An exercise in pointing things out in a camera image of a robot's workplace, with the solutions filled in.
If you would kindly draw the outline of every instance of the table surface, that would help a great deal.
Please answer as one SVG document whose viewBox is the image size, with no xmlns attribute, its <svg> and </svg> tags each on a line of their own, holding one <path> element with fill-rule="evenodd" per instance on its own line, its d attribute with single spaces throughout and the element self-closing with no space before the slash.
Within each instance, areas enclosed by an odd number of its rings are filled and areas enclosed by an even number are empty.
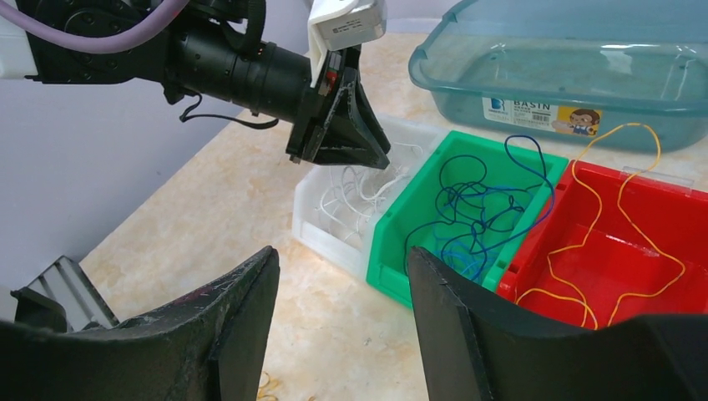
<svg viewBox="0 0 708 401">
<path fill-rule="evenodd" d="M 362 82 L 372 107 L 494 140 L 503 133 L 456 126 L 407 74 L 422 34 L 365 44 Z M 242 117 L 250 118 L 247 112 Z M 261 249 L 281 255 L 281 283 L 264 371 L 283 401 L 427 399 L 412 312 L 291 238 L 293 193 L 310 170 L 285 154 L 289 124 L 253 131 L 230 124 L 82 262 L 120 320 L 200 287 Z M 582 146 L 541 140 L 574 158 Z M 708 141 L 667 154 L 657 171 L 708 189 Z M 584 160 L 645 168 L 652 155 L 591 150 Z"/>
</svg>

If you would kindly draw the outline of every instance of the basin label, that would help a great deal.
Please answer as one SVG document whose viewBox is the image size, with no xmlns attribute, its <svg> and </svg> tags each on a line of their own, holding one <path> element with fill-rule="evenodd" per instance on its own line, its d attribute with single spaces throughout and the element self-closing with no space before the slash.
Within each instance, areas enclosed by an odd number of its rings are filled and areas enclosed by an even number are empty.
<svg viewBox="0 0 708 401">
<path fill-rule="evenodd" d="M 596 136 L 602 110 L 539 102 L 482 98 L 484 118 L 559 134 Z"/>
</svg>

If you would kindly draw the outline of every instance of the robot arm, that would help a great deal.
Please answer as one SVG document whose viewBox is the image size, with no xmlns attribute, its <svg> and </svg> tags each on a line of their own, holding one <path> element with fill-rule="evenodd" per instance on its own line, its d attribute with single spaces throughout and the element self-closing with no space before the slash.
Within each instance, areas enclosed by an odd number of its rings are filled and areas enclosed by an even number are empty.
<svg viewBox="0 0 708 401">
<path fill-rule="evenodd" d="M 162 84 L 169 104 L 203 94 L 293 123 L 286 153 L 296 163 L 379 169 L 389 163 L 390 144 L 358 70 L 361 43 L 385 31 L 382 0 L 316 0 L 310 59 L 261 41 L 266 0 L 9 1 L 18 10 L 0 4 L 7 17 L 0 17 L 0 78 L 146 79 Z M 244 20 L 245 32 L 236 32 L 231 24 Z"/>
</svg>

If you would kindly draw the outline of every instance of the black cable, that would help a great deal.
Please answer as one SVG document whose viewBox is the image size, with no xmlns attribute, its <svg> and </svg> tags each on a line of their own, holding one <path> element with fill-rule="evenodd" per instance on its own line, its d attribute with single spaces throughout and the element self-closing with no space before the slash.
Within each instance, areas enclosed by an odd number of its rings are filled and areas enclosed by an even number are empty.
<svg viewBox="0 0 708 401">
<path fill-rule="evenodd" d="M 250 121 L 244 121 L 243 119 L 236 119 L 234 117 L 229 117 L 228 115 L 220 115 L 220 114 L 190 114 L 191 112 L 195 111 L 196 108 L 198 108 L 201 104 L 202 99 L 204 99 L 204 96 L 198 93 L 193 93 L 194 96 L 197 97 L 196 103 L 192 104 L 190 107 L 186 108 L 184 113 L 180 116 L 180 121 L 181 122 L 187 122 L 191 119 L 196 119 L 199 117 L 211 117 L 213 119 L 226 119 L 229 121 L 233 121 L 235 123 L 239 123 L 241 125 L 244 125 L 248 128 L 251 129 L 271 129 L 278 125 L 280 122 L 278 119 L 273 119 L 271 121 L 266 121 L 265 123 L 251 123 Z"/>
</svg>

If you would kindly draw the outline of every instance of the red plastic bin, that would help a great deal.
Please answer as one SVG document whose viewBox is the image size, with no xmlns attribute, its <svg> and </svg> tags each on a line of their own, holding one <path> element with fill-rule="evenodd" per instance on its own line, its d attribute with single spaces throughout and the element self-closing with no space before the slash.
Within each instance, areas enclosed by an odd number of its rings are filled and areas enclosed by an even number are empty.
<svg viewBox="0 0 708 401">
<path fill-rule="evenodd" d="M 573 179 L 571 165 L 556 186 L 551 214 L 529 232 L 499 283 L 497 294 L 509 301 L 533 287 L 579 299 L 550 276 L 546 259 L 551 251 L 581 243 L 598 211 L 595 196 Z M 578 162 L 576 174 L 599 193 L 603 213 L 585 247 L 553 255 L 551 262 L 556 276 L 583 291 L 605 327 L 621 294 L 656 292 L 680 273 L 680 265 L 656 253 L 620 213 L 617 195 L 626 173 Z M 625 187 L 622 207 L 662 251 L 686 264 L 686 272 L 657 297 L 626 297 L 612 324 L 646 313 L 707 313 L 708 193 L 635 177 Z M 583 320 L 582 305 L 541 292 L 529 293 L 519 306 L 576 326 Z M 594 326 L 589 317 L 585 326 Z"/>
</svg>

